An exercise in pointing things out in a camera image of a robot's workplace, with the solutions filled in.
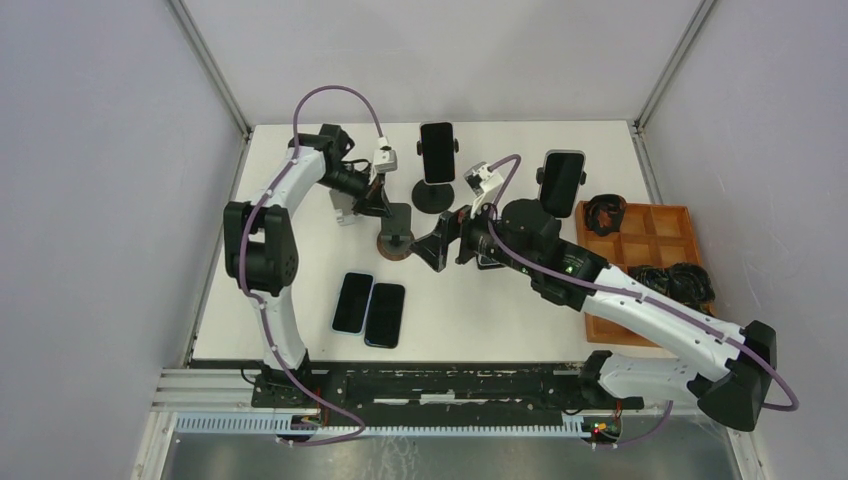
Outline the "white folding phone stand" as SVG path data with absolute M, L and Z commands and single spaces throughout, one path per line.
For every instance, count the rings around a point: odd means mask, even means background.
M 354 211 L 356 199 L 338 190 L 330 190 L 329 197 L 335 212 L 336 223 L 342 227 L 353 225 L 359 216 Z

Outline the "wooden base black phone stand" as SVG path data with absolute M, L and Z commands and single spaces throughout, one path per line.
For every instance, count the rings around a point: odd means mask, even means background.
M 389 261 L 402 261 L 412 252 L 415 238 L 412 233 L 412 207 L 407 203 L 391 203 L 391 215 L 381 219 L 376 246 L 378 253 Z

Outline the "black phone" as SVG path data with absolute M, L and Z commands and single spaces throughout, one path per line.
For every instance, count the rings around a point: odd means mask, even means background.
M 398 346 L 405 295 L 405 287 L 399 284 L 374 285 L 365 321 L 366 345 L 385 349 Z
M 450 122 L 422 123 L 419 128 L 418 154 L 423 161 L 427 184 L 446 184 L 455 180 L 455 154 L 458 143 Z

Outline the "light blue cased phone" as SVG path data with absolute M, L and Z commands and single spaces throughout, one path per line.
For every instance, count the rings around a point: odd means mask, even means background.
M 334 332 L 350 335 L 363 332 L 373 286 L 371 274 L 348 272 L 344 275 L 331 321 Z

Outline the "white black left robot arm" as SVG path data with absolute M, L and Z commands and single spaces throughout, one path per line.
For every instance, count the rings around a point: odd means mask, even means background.
M 275 392 L 290 407 L 306 405 L 313 379 L 301 372 L 309 362 L 292 299 L 299 252 L 292 218 L 316 185 L 337 196 L 342 222 L 355 217 L 390 218 L 385 176 L 396 170 L 397 156 L 384 133 L 367 169 L 347 155 L 353 138 L 339 125 L 324 124 L 316 134 L 297 133 L 289 141 L 268 186 L 246 201 L 231 201 L 223 210 L 223 261 L 229 277 L 249 299 L 262 329 L 264 360 L 283 374 Z

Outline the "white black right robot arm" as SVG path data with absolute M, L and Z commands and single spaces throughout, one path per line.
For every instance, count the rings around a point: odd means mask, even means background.
M 751 432 L 775 381 L 776 332 L 753 321 L 745 327 L 690 308 L 639 283 L 620 267 L 560 236 L 561 222 L 537 200 L 484 204 L 442 213 L 433 231 L 410 250 L 434 271 L 483 257 L 526 275 L 554 305 L 616 323 L 671 352 L 634 358 L 596 350 L 578 375 L 580 400 L 602 408 L 613 400 L 652 398 L 690 403 L 725 427 Z

